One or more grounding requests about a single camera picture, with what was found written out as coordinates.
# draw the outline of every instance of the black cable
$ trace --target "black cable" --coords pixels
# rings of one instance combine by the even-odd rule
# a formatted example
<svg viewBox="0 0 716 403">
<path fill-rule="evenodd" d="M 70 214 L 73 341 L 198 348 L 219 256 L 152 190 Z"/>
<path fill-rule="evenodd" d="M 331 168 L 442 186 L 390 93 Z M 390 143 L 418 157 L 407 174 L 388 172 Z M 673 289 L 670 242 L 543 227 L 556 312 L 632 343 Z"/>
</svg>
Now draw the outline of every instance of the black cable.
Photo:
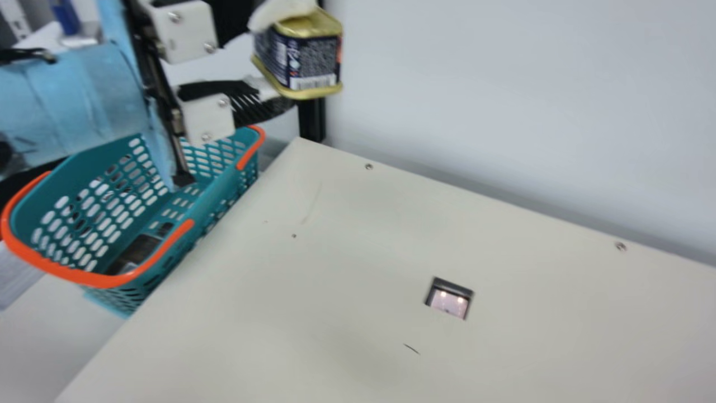
<svg viewBox="0 0 716 403">
<path fill-rule="evenodd" d="M 41 59 L 53 65 L 57 58 L 49 50 L 42 47 L 29 49 L 0 49 L 0 65 L 8 65 L 18 60 Z"/>
</svg>

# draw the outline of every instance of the white bracket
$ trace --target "white bracket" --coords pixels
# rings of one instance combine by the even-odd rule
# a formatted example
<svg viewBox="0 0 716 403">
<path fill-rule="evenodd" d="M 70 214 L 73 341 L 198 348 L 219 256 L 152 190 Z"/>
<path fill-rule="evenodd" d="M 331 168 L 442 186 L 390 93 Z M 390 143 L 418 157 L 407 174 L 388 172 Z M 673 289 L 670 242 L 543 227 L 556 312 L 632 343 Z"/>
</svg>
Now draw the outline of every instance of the white bracket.
<svg viewBox="0 0 716 403">
<path fill-rule="evenodd" d="M 186 139 L 194 147 L 229 137 L 236 131 L 231 100 L 224 94 L 188 102 L 179 100 L 179 106 L 184 115 Z"/>
<path fill-rule="evenodd" d="M 0 17 L 5 18 L 16 40 L 22 41 L 32 33 L 25 11 L 17 0 L 0 0 Z"/>
<path fill-rule="evenodd" d="M 154 7 L 152 0 L 139 0 L 152 20 L 161 42 L 162 58 L 181 63 L 216 52 L 218 40 L 211 6 L 201 0 Z"/>
</svg>

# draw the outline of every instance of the white table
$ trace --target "white table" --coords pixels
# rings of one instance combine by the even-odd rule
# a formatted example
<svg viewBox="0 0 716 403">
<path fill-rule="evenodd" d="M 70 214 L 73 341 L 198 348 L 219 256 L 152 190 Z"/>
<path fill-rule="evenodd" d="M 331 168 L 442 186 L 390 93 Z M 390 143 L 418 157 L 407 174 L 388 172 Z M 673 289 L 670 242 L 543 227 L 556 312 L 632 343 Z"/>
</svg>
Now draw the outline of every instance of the white table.
<svg viewBox="0 0 716 403">
<path fill-rule="evenodd" d="M 715 269 L 367 163 L 295 140 L 58 402 L 716 401 Z"/>
</svg>

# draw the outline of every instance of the white wall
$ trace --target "white wall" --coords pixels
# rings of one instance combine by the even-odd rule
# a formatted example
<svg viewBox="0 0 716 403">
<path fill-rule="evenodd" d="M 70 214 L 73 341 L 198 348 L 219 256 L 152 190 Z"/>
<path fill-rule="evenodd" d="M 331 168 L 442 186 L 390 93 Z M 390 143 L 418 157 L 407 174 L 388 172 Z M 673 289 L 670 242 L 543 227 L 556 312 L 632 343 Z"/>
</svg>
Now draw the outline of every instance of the white wall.
<svg viewBox="0 0 716 403">
<path fill-rule="evenodd" d="M 328 0 L 332 145 L 716 264 L 716 2 Z"/>
</svg>

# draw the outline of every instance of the tin can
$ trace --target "tin can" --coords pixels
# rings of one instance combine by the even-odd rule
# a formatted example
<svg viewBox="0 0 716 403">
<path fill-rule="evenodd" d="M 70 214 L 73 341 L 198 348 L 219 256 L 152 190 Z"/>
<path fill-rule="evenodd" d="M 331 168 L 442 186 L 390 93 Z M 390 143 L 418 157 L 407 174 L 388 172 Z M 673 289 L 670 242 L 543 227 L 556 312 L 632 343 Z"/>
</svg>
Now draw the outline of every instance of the tin can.
<svg viewBox="0 0 716 403">
<path fill-rule="evenodd" d="M 339 92 L 343 26 L 323 9 L 287 19 L 254 36 L 251 61 L 286 98 Z"/>
</svg>

